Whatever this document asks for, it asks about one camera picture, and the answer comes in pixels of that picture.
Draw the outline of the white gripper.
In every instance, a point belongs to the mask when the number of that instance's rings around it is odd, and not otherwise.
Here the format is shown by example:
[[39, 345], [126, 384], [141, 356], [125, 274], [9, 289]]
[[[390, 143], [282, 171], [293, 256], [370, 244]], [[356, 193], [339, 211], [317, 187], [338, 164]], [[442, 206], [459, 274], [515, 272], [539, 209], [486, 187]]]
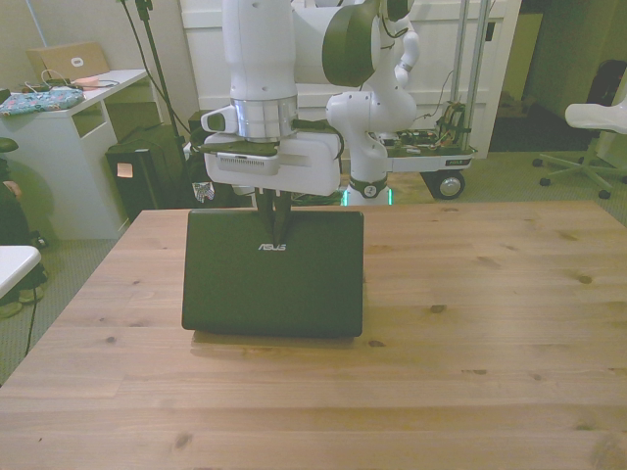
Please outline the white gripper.
[[340, 148], [336, 135], [292, 135], [264, 143], [236, 135], [211, 135], [204, 142], [204, 157], [211, 180], [257, 187], [255, 201], [264, 230], [271, 241], [282, 243], [291, 214], [291, 192], [328, 196], [338, 189]]

